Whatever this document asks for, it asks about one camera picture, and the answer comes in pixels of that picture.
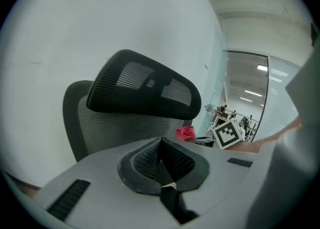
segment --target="black headrest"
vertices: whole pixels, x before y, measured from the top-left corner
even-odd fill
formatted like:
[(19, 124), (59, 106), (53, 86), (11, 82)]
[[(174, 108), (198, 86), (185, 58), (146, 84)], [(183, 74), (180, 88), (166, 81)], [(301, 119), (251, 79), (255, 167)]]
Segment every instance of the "black headrest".
[(172, 69), (132, 50), (115, 53), (95, 79), (87, 107), (100, 113), (194, 119), (201, 109), (196, 86)]

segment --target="pink bag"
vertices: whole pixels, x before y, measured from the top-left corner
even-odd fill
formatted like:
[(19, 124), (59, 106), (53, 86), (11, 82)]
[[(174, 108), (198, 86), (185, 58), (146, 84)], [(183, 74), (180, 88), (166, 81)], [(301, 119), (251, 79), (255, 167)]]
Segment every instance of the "pink bag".
[(197, 140), (195, 128), (193, 126), (178, 128), (176, 130), (175, 137), (180, 141)]

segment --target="ceiling light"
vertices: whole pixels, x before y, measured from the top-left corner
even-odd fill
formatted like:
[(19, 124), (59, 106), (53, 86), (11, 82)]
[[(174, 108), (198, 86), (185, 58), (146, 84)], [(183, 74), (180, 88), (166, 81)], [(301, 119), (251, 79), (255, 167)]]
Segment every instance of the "ceiling light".
[(243, 100), (246, 100), (246, 101), (249, 101), (249, 102), (252, 102), (251, 100), (249, 100), (249, 99), (246, 99), (246, 98), (243, 98), (243, 97), (240, 97), (241, 99), (243, 99)]
[(278, 79), (278, 78), (275, 78), (275, 77), (270, 77), (270, 80), (274, 80), (275, 82), (278, 82), (278, 83), (281, 83), (282, 82), (282, 79)]
[(272, 94), (278, 95), (278, 91), (276, 91), (274, 88), (270, 88), (270, 92)]
[(257, 93), (254, 93), (254, 92), (251, 92), (251, 91), (249, 91), (249, 90), (245, 90), (244, 92), (250, 93), (250, 94), (252, 94), (252, 95), (256, 95), (256, 96), (258, 96), (258, 97), (262, 97), (262, 95), (257, 94)]
[(262, 70), (262, 71), (268, 71), (268, 67), (266, 67), (265, 65), (258, 65), (258, 70)]
[(280, 76), (284, 76), (284, 77), (287, 77), (289, 74), (283, 72), (283, 71), (279, 71), (279, 70), (276, 70), (276, 69), (271, 69), (271, 73), (273, 74), (276, 74), (276, 75), (280, 75)]

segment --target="black vent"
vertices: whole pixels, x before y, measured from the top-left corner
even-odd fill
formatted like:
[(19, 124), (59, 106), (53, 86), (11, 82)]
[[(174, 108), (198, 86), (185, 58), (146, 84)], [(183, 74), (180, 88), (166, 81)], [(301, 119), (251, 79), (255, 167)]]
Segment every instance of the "black vent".
[(165, 142), (161, 145), (161, 153), (161, 159), (175, 182), (195, 167), (195, 161), (191, 157)]
[(152, 180), (156, 179), (157, 167), (160, 162), (159, 148), (160, 143), (151, 145), (133, 160), (136, 171)]
[(89, 185), (90, 182), (77, 179), (47, 211), (57, 219), (64, 221)]

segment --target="black slot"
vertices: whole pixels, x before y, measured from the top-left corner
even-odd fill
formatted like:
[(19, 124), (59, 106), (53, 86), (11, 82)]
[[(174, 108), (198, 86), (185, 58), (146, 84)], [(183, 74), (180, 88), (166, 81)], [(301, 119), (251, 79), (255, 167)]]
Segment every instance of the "black slot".
[(57, 219), (64, 221), (87, 190), (90, 182), (77, 179), (73, 184), (48, 208), (48, 212)]
[(227, 160), (228, 163), (237, 164), (240, 166), (248, 167), (250, 168), (252, 165), (252, 161), (244, 160), (244, 159), (237, 159), (237, 158), (230, 158)]
[(175, 217), (180, 224), (185, 224), (199, 215), (186, 208), (180, 192), (172, 186), (161, 188), (160, 200), (167, 210)]

